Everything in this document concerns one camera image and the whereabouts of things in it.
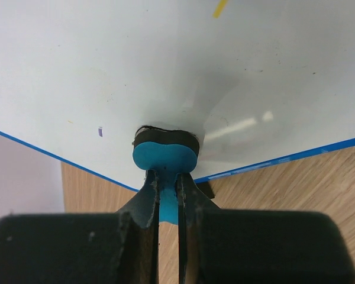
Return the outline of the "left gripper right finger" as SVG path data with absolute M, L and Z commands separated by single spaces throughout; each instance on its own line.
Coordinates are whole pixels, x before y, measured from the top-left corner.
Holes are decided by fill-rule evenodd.
M 176 180 L 180 283 L 355 283 L 335 222 L 315 211 L 222 209 Z

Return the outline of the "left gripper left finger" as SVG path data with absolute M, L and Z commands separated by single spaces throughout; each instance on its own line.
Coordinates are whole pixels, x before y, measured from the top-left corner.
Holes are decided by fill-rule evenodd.
M 157 283 L 154 171 L 118 211 L 0 218 L 0 283 Z

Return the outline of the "blue whiteboard eraser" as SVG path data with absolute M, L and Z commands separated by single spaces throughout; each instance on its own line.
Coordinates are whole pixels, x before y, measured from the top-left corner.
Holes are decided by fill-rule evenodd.
M 190 174 L 196 168 L 199 154 L 196 135 L 183 130 L 165 130 L 144 125 L 133 141 L 133 161 L 157 177 L 160 197 L 159 221 L 178 224 L 177 176 Z

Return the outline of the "blue framed whiteboard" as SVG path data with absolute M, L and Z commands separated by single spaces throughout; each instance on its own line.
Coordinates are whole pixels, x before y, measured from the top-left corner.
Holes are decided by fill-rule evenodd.
M 195 179 L 355 144 L 355 1 L 0 1 L 0 134 L 137 189 L 144 125 Z

